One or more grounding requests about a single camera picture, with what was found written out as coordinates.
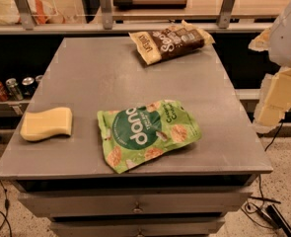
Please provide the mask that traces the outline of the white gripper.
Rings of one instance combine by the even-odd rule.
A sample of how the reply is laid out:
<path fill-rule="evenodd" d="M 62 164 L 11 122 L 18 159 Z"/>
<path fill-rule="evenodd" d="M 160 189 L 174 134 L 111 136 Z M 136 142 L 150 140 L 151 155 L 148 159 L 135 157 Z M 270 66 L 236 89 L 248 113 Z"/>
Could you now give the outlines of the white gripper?
<path fill-rule="evenodd" d="M 276 128 L 291 109 L 291 1 L 267 28 L 251 40 L 249 49 L 268 50 L 269 59 L 281 67 L 274 75 L 266 74 L 255 107 L 255 128 Z"/>

